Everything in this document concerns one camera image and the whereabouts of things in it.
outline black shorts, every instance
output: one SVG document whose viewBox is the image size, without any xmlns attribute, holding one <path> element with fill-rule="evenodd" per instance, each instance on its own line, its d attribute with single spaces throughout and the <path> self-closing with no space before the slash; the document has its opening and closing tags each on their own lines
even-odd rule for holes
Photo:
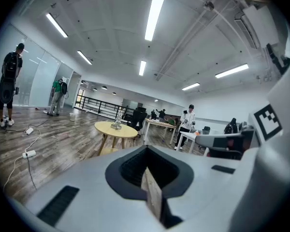
<svg viewBox="0 0 290 232">
<path fill-rule="evenodd" d="M 13 107 L 12 104 L 13 104 L 13 97 L 12 97 L 11 101 L 6 104 L 6 107 L 8 109 L 11 109 Z M 3 102 L 0 99 L 0 110 L 3 110 L 3 107 L 4 107 L 4 104 L 3 104 Z"/>
</svg>

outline black and white square marker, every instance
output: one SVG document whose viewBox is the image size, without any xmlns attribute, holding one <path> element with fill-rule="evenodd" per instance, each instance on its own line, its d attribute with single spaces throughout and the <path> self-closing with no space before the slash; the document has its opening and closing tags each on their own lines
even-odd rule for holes
<svg viewBox="0 0 290 232">
<path fill-rule="evenodd" d="M 254 116 L 265 140 L 268 140 L 282 130 L 278 117 L 270 104 L 257 111 Z"/>
</svg>

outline white jacket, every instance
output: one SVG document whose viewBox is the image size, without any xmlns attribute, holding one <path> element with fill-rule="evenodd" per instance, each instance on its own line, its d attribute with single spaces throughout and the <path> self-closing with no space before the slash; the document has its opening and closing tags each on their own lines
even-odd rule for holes
<svg viewBox="0 0 290 232">
<path fill-rule="evenodd" d="M 182 114 L 182 116 L 180 117 L 180 121 L 182 122 L 181 125 L 179 127 L 183 127 L 183 128 L 186 128 L 188 130 L 191 129 L 191 126 L 192 126 L 192 122 L 195 120 L 195 114 L 194 112 L 192 111 L 192 113 L 188 112 L 187 114 Z"/>
</svg>

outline gray pants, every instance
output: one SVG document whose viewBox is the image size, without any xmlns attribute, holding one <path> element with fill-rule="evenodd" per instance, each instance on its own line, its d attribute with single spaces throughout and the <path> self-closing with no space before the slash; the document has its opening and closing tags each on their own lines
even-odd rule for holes
<svg viewBox="0 0 290 232">
<path fill-rule="evenodd" d="M 52 99 L 52 104 L 50 105 L 49 114 L 53 114 L 53 110 L 56 103 L 57 103 L 56 114 L 60 113 L 62 97 L 63 97 L 63 94 L 61 92 L 55 92 L 54 97 Z"/>
</svg>

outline white table leg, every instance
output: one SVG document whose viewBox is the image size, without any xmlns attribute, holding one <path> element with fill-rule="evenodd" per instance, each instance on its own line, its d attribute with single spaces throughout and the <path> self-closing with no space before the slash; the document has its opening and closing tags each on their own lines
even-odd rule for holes
<svg viewBox="0 0 290 232">
<path fill-rule="evenodd" d="M 173 134 L 172 134 L 172 137 L 171 137 L 171 140 L 170 140 L 170 144 L 172 144 L 172 141 L 173 141 L 173 138 L 174 138 L 175 131 L 176 131 L 176 128 L 173 129 Z"/>
<path fill-rule="evenodd" d="M 164 134 L 163 134 L 163 140 L 164 140 L 164 138 L 165 138 L 165 135 L 166 135 L 166 130 L 167 130 L 168 128 L 166 127 L 165 128 L 165 131 L 164 131 Z"/>
<path fill-rule="evenodd" d="M 192 140 L 192 143 L 191 143 L 191 146 L 190 146 L 190 150 L 189 150 L 189 154 L 192 153 L 192 150 L 193 150 L 193 147 L 194 147 L 194 140 Z"/>
<path fill-rule="evenodd" d="M 147 142 L 147 133 L 148 133 L 148 129 L 149 129 L 149 125 L 150 123 L 147 123 L 147 128 L 146 128 L 146 132 L 145 132 L 145 137 L 144 137 L 144 144 L 146 145 L 146 142 Z"/>
<path fill-rule="evenodd" d="M 144 134 L 145 124 L 146 124 L 146 120 L 144 119 L 144 125 L 143 125 L 142 131 L 141 131 L 141 135 Z"/>
<path fill-rule="evenodd" d="M 208 152 L 209 152 L 209 148 L 206 148 L 203 156 L 206 157 Z"/>
<path fill-rule="evenodd" d="M 178 142 L 178 145 L 177 145 L 177 151 L 179 150 L 180 145 L 182 144 L 183 137 L 184 137 L 184 135 L 182 133 L 180 133 L 180 138 L 179 138 L 179 142 Z"/>
</svg>

